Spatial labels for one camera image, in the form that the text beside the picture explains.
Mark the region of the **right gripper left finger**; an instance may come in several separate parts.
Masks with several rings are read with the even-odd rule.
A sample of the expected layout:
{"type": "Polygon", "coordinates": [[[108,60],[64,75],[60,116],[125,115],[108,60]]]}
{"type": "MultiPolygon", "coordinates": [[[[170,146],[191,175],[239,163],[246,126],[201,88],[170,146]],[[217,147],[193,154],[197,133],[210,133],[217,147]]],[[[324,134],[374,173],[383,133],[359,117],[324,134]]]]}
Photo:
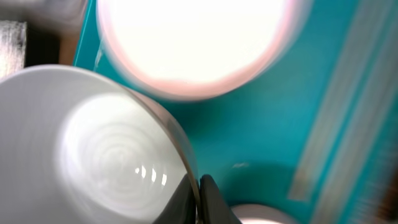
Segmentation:
{"type": "Polygon", "coordinates": [[[196,217],[195,197],[185,175],[154,224],[195,224],[196,217]]]}

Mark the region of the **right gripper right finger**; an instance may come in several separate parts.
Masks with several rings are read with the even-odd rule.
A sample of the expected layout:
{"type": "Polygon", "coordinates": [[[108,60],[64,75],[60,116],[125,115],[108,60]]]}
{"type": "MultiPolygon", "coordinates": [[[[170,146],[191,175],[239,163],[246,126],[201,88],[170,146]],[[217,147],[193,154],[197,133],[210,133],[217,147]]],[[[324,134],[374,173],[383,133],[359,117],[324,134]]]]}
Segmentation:
{"type": "Polygon", "coordinates": [[[200,179],[200,200],[204,224],[241,224],[208,174],[200,179]]]}

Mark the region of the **large white plate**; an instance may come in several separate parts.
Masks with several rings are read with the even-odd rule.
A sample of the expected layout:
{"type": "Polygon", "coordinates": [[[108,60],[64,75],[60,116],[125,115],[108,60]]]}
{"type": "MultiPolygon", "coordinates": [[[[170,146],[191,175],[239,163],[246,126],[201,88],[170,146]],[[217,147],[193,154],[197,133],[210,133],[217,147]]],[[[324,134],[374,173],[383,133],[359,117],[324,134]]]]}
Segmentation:
{"type": "Polygon", "coordinates": [[[106,56],[128,83],[179,101],[214,98],[267,70],[292,45],[306,0],[97,0],[106,56]]]}

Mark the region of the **grey bowl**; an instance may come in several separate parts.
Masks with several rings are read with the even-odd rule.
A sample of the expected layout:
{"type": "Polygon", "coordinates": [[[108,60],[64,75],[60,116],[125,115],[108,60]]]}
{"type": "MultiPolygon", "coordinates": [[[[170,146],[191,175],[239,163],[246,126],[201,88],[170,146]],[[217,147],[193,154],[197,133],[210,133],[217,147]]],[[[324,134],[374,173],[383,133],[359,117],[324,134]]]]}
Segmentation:
{"type": "Polygon", "coordinates": [[[81,68],[1,81],[1,223],[154,223],[195,154],[152,99],[81,68]]]}

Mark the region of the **pink white bowl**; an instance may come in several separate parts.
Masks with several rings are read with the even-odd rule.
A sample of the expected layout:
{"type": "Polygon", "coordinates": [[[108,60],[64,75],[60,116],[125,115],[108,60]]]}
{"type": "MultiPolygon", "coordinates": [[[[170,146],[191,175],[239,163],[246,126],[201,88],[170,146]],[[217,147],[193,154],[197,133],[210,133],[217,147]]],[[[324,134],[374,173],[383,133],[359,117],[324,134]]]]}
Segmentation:
{"type": "Polygon", "coordinates": [[[290,215],[265,205],[242,204],[231,209],[242,224],[298,224],[290,215]]]}

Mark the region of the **wooden chopstick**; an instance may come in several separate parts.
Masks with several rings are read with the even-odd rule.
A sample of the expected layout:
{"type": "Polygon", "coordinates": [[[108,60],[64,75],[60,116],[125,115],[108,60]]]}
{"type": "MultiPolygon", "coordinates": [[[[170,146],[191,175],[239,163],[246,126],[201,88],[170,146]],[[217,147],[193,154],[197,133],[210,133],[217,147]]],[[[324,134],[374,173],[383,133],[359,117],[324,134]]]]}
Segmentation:
{"type": "Polygon", "coordinates": [[[396,17],[387,28],[320,192],[311,219],[314,224],[338,223],[393,104],[397,88],[396,17]]]}
{"type": "Polygon", "coordinates": [[[295,171],[289,198],[310,199],[394,0],[362,0],[356,8],[338,61],[295,171]]]}

